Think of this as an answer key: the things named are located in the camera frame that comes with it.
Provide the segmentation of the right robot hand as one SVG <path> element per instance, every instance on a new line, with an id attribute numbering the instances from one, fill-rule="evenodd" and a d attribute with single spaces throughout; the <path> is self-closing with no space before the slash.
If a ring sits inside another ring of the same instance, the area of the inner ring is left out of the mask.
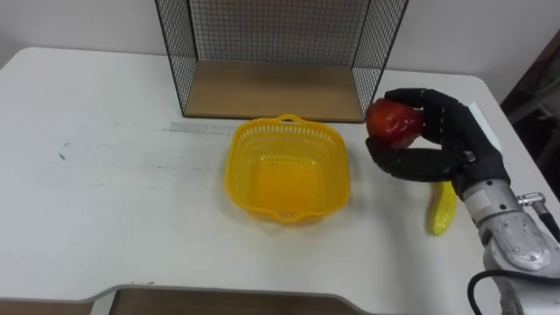
<path id="1" fill-rule="evenodd" d="M 421 136 L 441 146 L 439 150 L 394 149 L 370 136 L 365 144 L 384 172 L 415 182 L 450 181 L 458 196 L 479 182 L 511 183 L 501 153 L 459 100 L 434 89 L 416 87 L 389 90 L 384 98 L 421 110 Z"/>

